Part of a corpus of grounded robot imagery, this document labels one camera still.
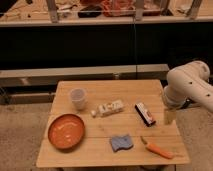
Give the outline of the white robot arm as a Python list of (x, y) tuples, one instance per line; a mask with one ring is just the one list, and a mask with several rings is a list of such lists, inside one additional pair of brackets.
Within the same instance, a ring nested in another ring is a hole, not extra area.
[(166, 76), (162, 100), (166, 106), (164, 124), (170, 125), (187, 99), (213, 112), (213, 85), (208, 83), (210, 69), (203, 61), (193, 61), (171, 69)]

